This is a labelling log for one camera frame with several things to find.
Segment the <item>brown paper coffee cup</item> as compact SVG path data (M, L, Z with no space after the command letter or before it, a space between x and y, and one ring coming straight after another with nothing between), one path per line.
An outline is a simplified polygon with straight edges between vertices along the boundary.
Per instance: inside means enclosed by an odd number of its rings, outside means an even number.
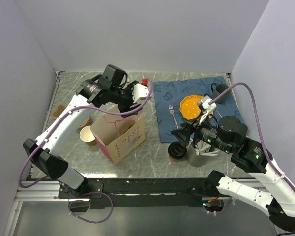
M95 146L97 145L96 138L94 137L91 126L85 126L80 131L80 139L86 143L88 146Z
M172 161L172 162L174 162L174 163L177 163L177 162L181 162L181 161L183 161L184 160L184 158L173 158L173 157L171 157L171 156L169 156L169 159Z

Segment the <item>pink cream paper gift bag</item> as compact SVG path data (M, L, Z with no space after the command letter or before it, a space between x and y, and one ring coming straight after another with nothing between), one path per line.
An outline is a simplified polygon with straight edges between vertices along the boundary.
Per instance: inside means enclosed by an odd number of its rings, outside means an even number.
M143 112L126 118L104 113L90 130L103 154L117 165L145 140Z

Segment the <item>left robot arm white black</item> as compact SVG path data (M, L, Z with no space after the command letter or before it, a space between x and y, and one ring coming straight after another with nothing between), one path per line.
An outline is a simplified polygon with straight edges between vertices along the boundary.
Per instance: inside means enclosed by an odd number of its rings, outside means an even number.
M89 189L88 180L60 157L60 150L92 111L102 111L102 105L116 104L118 112L105 113L121 117L137 114L142 109L150 98L150 89L139 81L127 79L124 70L109 64L102 74L83 81L54 123L37 138L24 141L28 156L25 164L32 163L46 177L69 187L75 197L83 197Z

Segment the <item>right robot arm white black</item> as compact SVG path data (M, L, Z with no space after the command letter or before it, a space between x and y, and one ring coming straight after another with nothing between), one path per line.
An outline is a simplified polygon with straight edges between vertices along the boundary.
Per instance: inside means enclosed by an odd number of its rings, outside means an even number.
M246 136L248 127L235 116L224 116L217 126L206 119L199 124L196 119L173 130L183 146L189 144L190 136L194 142L203 141L216 149L231 155L231 162L257 179L267 189L266 192L239 183L218 171L212 171L205 184L206 192L211 196L218 193L229 195L251 206L254 206L277 227L295 232L295 193L286 183L283 176L271 168L277 163L270 153L264 154L260 142Z

